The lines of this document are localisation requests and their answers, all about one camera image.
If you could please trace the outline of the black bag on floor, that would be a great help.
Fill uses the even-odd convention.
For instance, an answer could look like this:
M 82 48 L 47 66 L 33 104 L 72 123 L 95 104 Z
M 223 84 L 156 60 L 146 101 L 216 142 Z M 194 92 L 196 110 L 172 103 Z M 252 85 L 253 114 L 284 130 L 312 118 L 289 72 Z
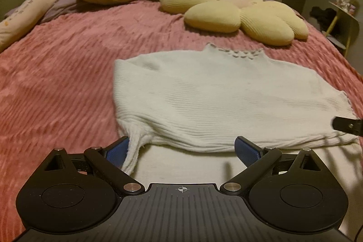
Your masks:
M 317 20 L 321 31 L 326 31 L 328 30 L 330 24 L 333 22 L 337 13 L 334 9 L 331 8 L 321 9 L 320 7 L 314 6 L 309 12 L 309 15 L 310 17 Z

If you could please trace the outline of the white ribbed knit sweater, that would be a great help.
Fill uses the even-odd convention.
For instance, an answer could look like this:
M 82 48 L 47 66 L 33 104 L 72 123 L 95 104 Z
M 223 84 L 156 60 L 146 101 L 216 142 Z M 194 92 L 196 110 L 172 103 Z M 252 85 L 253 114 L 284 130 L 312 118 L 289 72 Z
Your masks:
M 263 49 L 207 44 L 202 51 L 116 60 L 113 101 L 119 130 L 129 138 L 126 173 L 146 144 L 218 153 L 231 152 L 238 136 L 283 150 L 359 143 L 331 126 L 336 116 L 356 117 L 344 91 Z

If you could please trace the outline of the cream long plush pillow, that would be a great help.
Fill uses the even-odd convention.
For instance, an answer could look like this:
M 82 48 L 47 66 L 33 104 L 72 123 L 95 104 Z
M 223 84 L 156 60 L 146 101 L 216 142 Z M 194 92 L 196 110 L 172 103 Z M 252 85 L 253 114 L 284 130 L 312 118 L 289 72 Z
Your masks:
M 1 51 L 28 33 L 59 0 L 26 0 L 1 22 Z

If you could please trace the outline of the yellow legged side table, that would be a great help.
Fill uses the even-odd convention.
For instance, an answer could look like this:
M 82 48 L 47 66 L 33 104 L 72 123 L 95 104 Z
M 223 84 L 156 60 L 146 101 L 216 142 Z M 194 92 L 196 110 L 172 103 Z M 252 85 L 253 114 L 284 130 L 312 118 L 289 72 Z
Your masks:
M 329 5 L 336 11 L 336 16 L 324 31 L 324 36 L 347 58 L 359 35 L 359 21 L 336 3 L 329 1 Z

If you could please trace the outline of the pink ribbed bed blanket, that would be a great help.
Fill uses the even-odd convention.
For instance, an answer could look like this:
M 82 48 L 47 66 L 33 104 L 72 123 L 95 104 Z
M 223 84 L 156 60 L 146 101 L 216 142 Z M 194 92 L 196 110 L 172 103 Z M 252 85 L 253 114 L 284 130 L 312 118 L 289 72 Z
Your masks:
M 113 106 L 116 59 L 167 50 L 202 50 L 211 42 L 232 50 L 265 48 L 276 60 L 315 70 L 351 100 L 362 117 L 362 77 L 308 24 L 307 42 L 267 47 L 244 35 L 209 34 L 185 28 L 182 15 L 163 13 L 158 2 L 135 1 L 62 15 L 37 25 L 1 53 L 1 241 L 23 231 L 15 199 L 55 147 L 83 153 L 118 137 Z M 362 148 L 359 144 L 317 149 L 349 198 L 341 231 L 354 239 L 362 225 Z M 150 182 L 215 183 L 238 174 L 234 155 L 190 154 L 170 146 L 144 146 L 133 177 Z

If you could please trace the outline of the yellow flower shaped pillow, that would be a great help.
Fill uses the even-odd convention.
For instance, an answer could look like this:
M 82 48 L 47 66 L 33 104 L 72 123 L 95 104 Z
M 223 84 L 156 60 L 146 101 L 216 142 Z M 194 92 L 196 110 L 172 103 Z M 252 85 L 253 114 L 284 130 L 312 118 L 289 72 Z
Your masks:
M 159 0 L 163 11 L 182 14 L 191 28 L 234 33 L 242 30 L 250 38 L 270 46 L 287 46 L 305 40 L 306 23 L 286 4 L 265 0 Z

